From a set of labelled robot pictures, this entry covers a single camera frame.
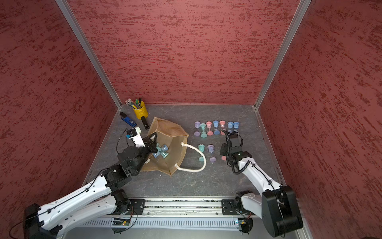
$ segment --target metal corner post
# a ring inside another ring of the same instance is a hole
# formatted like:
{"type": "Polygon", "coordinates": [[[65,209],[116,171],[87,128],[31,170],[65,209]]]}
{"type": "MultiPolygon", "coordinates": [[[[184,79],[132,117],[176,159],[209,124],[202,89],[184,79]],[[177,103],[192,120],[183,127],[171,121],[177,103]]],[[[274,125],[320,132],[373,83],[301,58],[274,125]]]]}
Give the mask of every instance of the metal corner post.
{"type": "Polygon", "coordinates": [[[101,63],[99,62],[96,54],[94,53],[92,47],[90,46],[88,40],[86,39],[85,34],[83,33],[81,27],[79,26],[76,17],[74,16],[72,10],[70,9],[70,6],[66,0],[55,0],[58,7],[60,8],[61,12],[64,14],[64,17],[66,18],[67,22],[69,23],[70,27],[72,28],[74,34],[76,35],[78,41],[80,42],[81,46],[83,47],[84,51],[86,52],[87,56],[89,57],[89,60],[93,64],[95,70],[97,71],[99,77],[101,78],[102,82],[104,83],[107,91],[109,92],[110,96],[113,98],[114,103],[118,107],[118,109],[121,109],[122,103],[119,99],[117,93],[115,92],[113,85],[111,84],[109,78],[107,77],[104,69],[102,68],[101,63]]]}
{"type": "Polygon", "coordinates": [[[285,37],[283,42],[281,43],[280,49],[277,52],[275,61],[273,62],[272,68],[269,71],[269,74],[264,82],[263,87],[260,90],[259,96],[257,97],[257,100],[255,102],[255,108],[258,110],[260,108],[260,104],[262,103],[269,86],[271,85],[273,78],[275,77],[277,70],[279,66],[281,65],[282,60],[284,59],[285,54],[287,53],[287,50],[289,48],[289,45],[291,44],[296,31],[298,27],[300,26],[300,23],[306,13],[306,10],[309,7],[311,0],[301,0],[300,3],[297,6],[295,15],[293,16],[293,19],[289,25],[288,30],[286,31],[285,37]]]}

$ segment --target robotic arm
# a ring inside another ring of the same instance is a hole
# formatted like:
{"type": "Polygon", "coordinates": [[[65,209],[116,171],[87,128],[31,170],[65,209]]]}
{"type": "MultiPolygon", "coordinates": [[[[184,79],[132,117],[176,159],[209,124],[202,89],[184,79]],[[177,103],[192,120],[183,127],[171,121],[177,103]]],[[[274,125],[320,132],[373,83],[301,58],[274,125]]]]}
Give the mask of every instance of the robotic arm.
{"type": "MultiPolygon", "coordinates": [[[[261,196],[239,194],[235,199],[235,208],[259,216],[273,237],[302,228],[303,221],[292,188],[274,181],[256,164],[252,155],[243,152],[243,139],[237,133],[223,132],[226,143],[223,143],[220,154],[227,157],[227,165],[234,174],[243,173],[261,193],[261,196]]],[[[249,232],[251,228],[246,226],[243,232],[249,232]]]]}
{"type": "Polygon", "coordinates": [[[80,189],[48,204],[32,204],[24,211],[26,239],[53,239],[77,225],[113,212],[131,210],[130,201],[120,188],[138,175],[150,153],[156,153],[157,133],[141,138],[135,127],[127,131],[135,146],[118,154],[119,163],[101,171],[80,189]]]}

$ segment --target yellow cup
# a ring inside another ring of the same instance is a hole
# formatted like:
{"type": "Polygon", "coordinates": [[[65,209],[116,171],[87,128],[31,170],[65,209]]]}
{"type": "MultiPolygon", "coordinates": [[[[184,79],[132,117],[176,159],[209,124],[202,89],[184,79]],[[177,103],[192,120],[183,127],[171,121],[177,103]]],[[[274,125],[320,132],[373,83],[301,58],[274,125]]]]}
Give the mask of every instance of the yellow cup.
{"type": "Polygon", "coordinates": [[[137,116],[137,119],[141,119],[142,116],[147,118],[149,116],[149,113],[147,112],[146,106],[144,105],[144,102],[141,101],[141,108],[140,109],[134,109],[134,113],[137,116]]]}

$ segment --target red textured wall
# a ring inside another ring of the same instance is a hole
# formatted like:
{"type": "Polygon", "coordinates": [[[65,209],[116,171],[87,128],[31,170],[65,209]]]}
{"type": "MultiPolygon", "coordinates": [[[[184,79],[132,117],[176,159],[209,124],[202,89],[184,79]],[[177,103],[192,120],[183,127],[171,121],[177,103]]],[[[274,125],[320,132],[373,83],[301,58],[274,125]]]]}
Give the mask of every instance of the red textured wall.
{"type": "Polygon", "coordinates": [[[81,186],[117,109],[54,0],[2,1],[0,42],[0,238],[8,238],[25,206],[81,186]]]}
{"type": "Polygon", "coordinates": [[[299,0],[68,0],[124,102],[254,103],[299,0]]]}
{"type": "Polygon", "coordinates": [[[382,238],[381,11],[313,0],[260,107],[315,239],[382,238]]]}

